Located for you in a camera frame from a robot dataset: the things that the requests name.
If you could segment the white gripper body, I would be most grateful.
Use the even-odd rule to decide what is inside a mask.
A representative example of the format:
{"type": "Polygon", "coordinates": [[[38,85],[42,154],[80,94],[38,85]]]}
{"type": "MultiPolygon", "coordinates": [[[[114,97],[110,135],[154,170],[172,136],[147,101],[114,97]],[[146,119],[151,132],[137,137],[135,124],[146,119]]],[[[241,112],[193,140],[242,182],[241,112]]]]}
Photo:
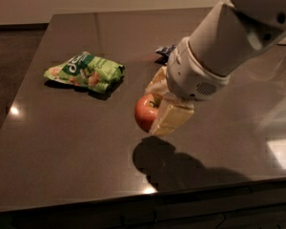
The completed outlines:
{"type": "Polygon", "coordinates": [[[207,101],[225,87],[230,76],[219,76],[202,67],[184,37],[169,56],[167,84],[171,93],[195,101],[207,101]]]}

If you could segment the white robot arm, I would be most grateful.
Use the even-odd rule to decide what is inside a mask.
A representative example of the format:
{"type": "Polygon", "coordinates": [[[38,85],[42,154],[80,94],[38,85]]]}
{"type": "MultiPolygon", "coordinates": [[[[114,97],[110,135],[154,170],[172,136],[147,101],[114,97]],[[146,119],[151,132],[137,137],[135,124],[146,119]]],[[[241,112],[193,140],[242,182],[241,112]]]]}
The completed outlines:
{"type": "Polygon", "coordinates": [[[172,133],[194,114],[196,101],[212,99],[236,68],[285,36],[286,0],[218,3],[190,36],[181,39],[146,88],[161,99],[148,133],[172,133]]]}

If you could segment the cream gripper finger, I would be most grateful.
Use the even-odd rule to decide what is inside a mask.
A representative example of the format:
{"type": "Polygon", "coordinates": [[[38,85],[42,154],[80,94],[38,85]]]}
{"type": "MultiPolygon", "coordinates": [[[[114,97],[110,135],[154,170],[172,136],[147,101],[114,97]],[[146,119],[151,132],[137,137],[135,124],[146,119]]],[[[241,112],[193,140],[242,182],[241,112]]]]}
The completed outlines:
{"type": "Polygon", "coordinates": [[[156,74],[153,76],[153,79],[146,87],[145,94],[159,94],[159,95],[166,94],[169,91],[166,75],[167,75],[167,67],[162,66],[156,72],[156,74]]]}
{"type": "Polygon", "coordinates": [[[179,98],[174,94],[165,94],[149,134],[155,136],[169,135],[187,122],[193,114],[194,103],[192,100],[179,98]]]}

